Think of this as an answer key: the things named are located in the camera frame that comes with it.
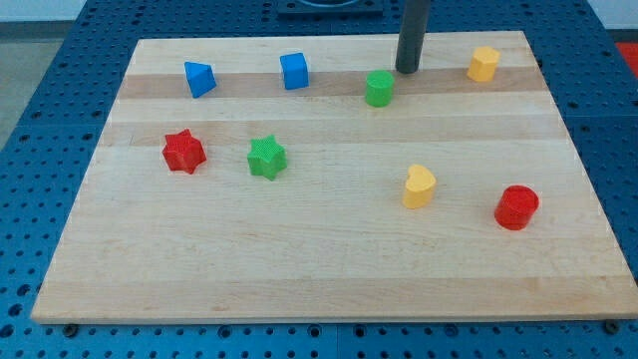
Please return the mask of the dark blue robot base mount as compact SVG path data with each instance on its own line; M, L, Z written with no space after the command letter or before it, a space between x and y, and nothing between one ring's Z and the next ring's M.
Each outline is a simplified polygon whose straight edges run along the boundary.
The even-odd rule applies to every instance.
M277 0L278 18L382 15L382 0Z

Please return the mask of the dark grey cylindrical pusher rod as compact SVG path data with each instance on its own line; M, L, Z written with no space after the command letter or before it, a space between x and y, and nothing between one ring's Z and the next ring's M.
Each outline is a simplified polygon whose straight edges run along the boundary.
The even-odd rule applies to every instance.
M431 0L406 0L399 32L395 68L413 74L420 67Z

